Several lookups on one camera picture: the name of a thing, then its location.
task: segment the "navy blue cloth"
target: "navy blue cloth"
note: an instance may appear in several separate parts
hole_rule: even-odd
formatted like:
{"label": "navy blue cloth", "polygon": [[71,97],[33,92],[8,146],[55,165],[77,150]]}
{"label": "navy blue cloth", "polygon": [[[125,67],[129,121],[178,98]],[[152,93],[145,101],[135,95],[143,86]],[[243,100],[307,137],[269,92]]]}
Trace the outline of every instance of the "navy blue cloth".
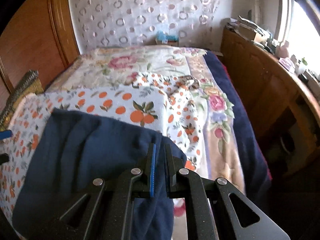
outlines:
{"label": "navy blue cloth", "polygon": [[233,130],[244,173],[247,197],[263,211],[267,211],[266,197],[271,187],[267,163],[256,141],[251,123],[233,84],[217,56],[208,51],[204,59],[217,85],[235,106]]}
{"label": "navy blue cloth", "polygon": [[135,200],[132,240],[170,240],[173,202],[166,196],[164,145],[185,154],[161,133],[115,119],[55,109],[44,129],[13,211],[13,227],[25,237],[72,195],[96,178],[117,178],[156,144],[154,197]]}

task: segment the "navy blue blanket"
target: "navy blue blanket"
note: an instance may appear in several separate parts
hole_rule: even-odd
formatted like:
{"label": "navy blue blanket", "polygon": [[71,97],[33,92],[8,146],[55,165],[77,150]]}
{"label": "navy blue blanket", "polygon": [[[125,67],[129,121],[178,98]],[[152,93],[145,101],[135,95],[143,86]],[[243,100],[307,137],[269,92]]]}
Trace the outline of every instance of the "navy blue blanket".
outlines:
{"label": "navy blue blanket", "polygon": [[164,181],[164,145],[186,162],[185,154],[161,133],[115,119],[55,109],[28,168],[12,216],[13,227],[29,238],[32,230],[64,206],[72,194],[96,178],[118,177],[156,144],[154,197],[137,199],[132,240],[170,240],[173,202]]}
{"label": "navy blue blanket", "polygon": [[260,209],[267,211],[267,191],[271,186],[267,163],[256,141],[247,112],[222,63],[208,51],[204,59],[217,85],[235,106],[233,130],[238,145],[239,158],[244,173],[247,197]]}

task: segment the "pillow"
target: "pillow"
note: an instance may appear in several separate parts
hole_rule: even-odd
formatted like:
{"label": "pillow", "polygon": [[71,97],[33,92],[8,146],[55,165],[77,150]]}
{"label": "pillow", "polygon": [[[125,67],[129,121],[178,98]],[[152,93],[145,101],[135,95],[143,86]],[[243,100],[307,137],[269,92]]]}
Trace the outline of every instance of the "pillow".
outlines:
{"label": "pillow", "polygon": [[43,88],[38,78],[38,71],[29,70],[10,94],[6,106],[0,114],[0,131],[6,130],[14,111],[17,109],[21,100],[29,93],[43,93]]}

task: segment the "window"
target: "window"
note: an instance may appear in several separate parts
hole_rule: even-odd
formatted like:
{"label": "window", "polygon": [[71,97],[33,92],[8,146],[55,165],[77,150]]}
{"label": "window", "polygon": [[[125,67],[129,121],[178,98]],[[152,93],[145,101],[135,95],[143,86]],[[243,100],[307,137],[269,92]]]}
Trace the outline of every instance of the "window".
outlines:
{"label": "window", "polygon": [[293,0],[279,0],[278,24],[275,39],[285,42],[288,37],[292,17]]}
{"label": "window", "polygon": [[320,36],[297,2],[293,2],[291,25],[286,39],[289,52],[296,58],[305,57],[308,67],[316,76],[320,75]]}

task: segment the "wooden cabinet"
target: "wooden cabinet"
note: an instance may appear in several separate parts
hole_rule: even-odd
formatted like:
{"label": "wooden cabinet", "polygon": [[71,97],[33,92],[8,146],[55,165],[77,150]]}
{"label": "wooden cabinet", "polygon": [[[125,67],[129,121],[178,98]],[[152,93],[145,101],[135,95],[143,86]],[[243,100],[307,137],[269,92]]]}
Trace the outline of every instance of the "wooden cabinet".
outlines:
{"label": "wooden cabinet", "polygon": [[[262,151],[297,123],[308,147],[294,165],[288,164],[289,173],[306,166],[320,152],[320,106],[312,93],[276,57],[227,29],[221,52]],[[310,128],[308,115],[316,128]]]}

